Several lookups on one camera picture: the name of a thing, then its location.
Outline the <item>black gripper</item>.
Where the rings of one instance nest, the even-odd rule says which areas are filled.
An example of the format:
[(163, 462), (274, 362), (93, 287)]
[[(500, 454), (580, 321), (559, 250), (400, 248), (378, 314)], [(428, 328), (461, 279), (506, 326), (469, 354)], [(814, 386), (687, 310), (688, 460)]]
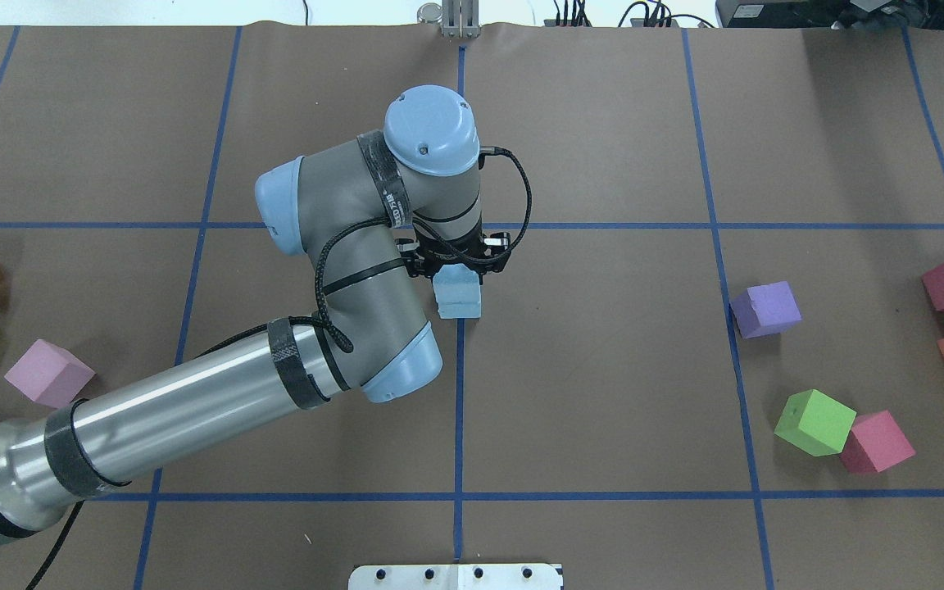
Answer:
[(406, 272), (412, 279), (434, 279), (446, 266), (458, 266), (475, 272), (482, 281), (484, 275), (505, 269), (512, 247), (509, 232), (483, 234), (472, 230), (464, 238), (441, 240), (430, 232), (416, 230), (406, 242)]

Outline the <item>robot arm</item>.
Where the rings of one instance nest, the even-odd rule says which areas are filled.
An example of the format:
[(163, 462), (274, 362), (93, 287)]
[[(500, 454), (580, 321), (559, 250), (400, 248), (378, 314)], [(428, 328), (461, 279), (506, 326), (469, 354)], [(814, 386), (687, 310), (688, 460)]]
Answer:
[(160, 374), (48, 417), (0, 422), (0, 546), (67, 507), (294, 411), (359, 388), (375, 403), (442, 369), (413, 277), (462, 265), (502, 271), (518, 243), (484, 235), (480, 144), (457, 91), (422, 85), (383, 126), (260, 175), (254, 194), (277, 248), (306, 255), (317, 310), (240, 333)]

